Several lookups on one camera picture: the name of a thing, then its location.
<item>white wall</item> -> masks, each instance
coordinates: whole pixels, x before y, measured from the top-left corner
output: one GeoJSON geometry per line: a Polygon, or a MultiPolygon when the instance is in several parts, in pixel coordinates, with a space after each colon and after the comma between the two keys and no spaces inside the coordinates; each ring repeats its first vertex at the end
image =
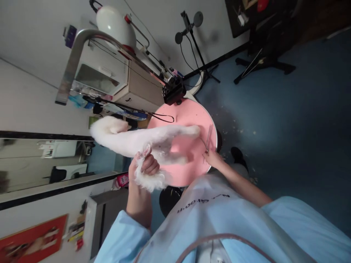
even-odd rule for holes
{"type": "MultiPolygon", "coordinates": [[[[103,5],[117,7],[123,14],[131,12],[123,0],[100,0],[100,2],[103,5]]],[[[150,52],[183,74],[192,71],[185,64],[180,46],[174,40],[175,34],[185,29],[180,16],[183,10],[188,13],[191,22],[197,11],[204,14],[203,24],[200,28],[194,29],[194,32],[205,63],[231,51],[248,39],[248,34],[232,38],[224,0],[127,0],[127,2],[167,55],[161,52],[140,21],[133,17],[133,22],[150,39],[150,52]]],[[[95,13],[90,8],[88,0],[0,1],[2,36],[0,57],[58,87],[71,51],[64,45],[63,28],[69,24],[78,28],[81,16],[96,22],[95,13]]],[[[144,43],[138,33],[137,38],[144,43]]],[[[196,64],[186,38],[182,46],[185,58],[195,69],[196,64]]]]}
{"type": "MultiPolygon", "coordinates": [[[[69,225],[76,222],[79,217],[81,206],[88,196],[109,191],[112,182],[112,180],[106,181],[32,203],[2,210],[0,211],[0,238],[64,214],[69,214],[65,231],[65,233],[67,233],[69,225]]],[[[80,251],[75,252],[75,244],[65,241],[62,242],[60,251],[47,257],[41,261],[41,263],[87,263],[89,259],[90,247],[88,244],[84,244],[80,251]]]]}
{"type": "Polygon", "coordinates": [[[90,135],[90,110],[55,104],[55,88],[3,60],[0,91],[0,130],[90,135]]]}

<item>black shoe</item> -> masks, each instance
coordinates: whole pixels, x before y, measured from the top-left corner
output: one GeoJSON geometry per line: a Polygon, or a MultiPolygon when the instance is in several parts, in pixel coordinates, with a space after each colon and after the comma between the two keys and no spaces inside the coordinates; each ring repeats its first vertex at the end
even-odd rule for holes
{"type": "Polygon", "coordinates": [[[246,168],[246,170],[249,172],[248,166],[244,160],[244,156],[243,156],[242,152],[239,150],[239,148],[232,147],[230,149],[230,152],[234,158],[234,163],[239,163],[239,164],[243,165],[246,168]]]}

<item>pink grooming table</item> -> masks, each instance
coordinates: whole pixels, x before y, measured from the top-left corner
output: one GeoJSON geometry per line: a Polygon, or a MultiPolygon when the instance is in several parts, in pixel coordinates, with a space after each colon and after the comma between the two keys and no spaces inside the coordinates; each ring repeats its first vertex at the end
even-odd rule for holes
{"type": "MultiPolygon", "coordinates": [[[[175,122],[168,123],[152,117],[147,127],[148,129],[166,125],[198,125],[201,128],[200,137],[206,142],[211,125],[207,146],[213,151],[217,149],[217,131],[215,124],[207,110],[201,104],[189,99],[182,99],[182,104],[173,104],[172,106],[164,104],[156,113],[173,116],[175,122]]],[[[170,117],[159,117],[165,120],[170,119],[170,117]]],[[[206,174],[211,166],[204,161],[202,154],[205,151],[205,145],[200,138],[192,139],[186,136],[176,137],[173,140],[171,152],[183,153],[188,157],[189,163],[186,165],[174,164],[161,166],[162,169],[166,170],[172,176],[170,185],[177,187],[188,186],[195,178],[206,174]]]]}

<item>poster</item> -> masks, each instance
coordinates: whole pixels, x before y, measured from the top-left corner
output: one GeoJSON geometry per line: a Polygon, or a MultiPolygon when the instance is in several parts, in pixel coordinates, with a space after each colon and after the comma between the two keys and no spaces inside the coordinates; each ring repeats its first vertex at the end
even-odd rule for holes
{"type": "Polygon", "coordinates": [[[0,239],[0,263],[37,263],[60,250],[67,214],[0,239]]]}

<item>white dog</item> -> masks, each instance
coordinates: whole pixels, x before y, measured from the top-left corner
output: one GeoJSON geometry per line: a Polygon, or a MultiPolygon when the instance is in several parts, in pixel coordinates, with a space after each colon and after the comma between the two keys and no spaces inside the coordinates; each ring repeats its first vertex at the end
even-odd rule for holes
{"type": "Polygon", "coordinates": [[[163,189],[168,185],[168,174],[160,170],[156,175],[148,176],[141,172],[141,165],[152,149],[152,155],[160,165],[186,164],[188,159],[180,153],[170,152],[172,141],[178,135],[198,137],[200,127],[167,125],[153,129],[127,131],[128,123],[112,116],[96,121],[90,128],[91,136],[102,146],[126,157],[141,153],[137,160],[135,181],[149,192],[163,189]]]}

